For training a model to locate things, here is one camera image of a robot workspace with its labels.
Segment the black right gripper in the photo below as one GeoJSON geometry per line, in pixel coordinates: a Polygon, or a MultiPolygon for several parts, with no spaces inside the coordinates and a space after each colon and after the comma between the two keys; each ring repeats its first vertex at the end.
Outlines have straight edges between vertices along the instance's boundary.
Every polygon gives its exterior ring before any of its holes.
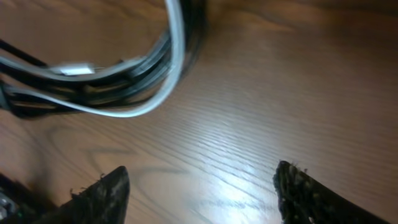
{"type": "Polygon", "coordinates": [[[126,167],[119,166],[71,196],[58,208],[1,174],[1,224],[124,224],[130,196],[126,167]]]}

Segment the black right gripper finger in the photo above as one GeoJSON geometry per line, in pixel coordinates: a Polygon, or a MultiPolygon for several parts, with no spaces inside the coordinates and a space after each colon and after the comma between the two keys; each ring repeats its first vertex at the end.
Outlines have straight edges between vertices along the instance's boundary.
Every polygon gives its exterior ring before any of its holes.
{"type": "Polygon", "coordinates": [[[283,224],[387,224],[287,161],[273,177],[283,224]]]}

